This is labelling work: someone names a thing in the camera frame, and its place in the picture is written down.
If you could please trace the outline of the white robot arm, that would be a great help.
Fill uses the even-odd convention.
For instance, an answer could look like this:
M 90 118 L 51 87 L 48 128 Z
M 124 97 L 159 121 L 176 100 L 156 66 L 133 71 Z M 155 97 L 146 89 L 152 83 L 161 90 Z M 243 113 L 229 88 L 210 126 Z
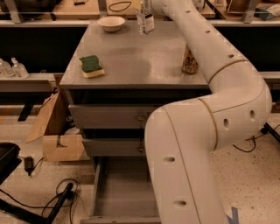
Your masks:
M 266 123 L 269 87 L 193 0 L 150 0 L 150 6 L 176 23 L 211 90 L 156 109 L 146 123 L 146 157 L 161 224 L 228 224 L 209 154 L 253 136 Z

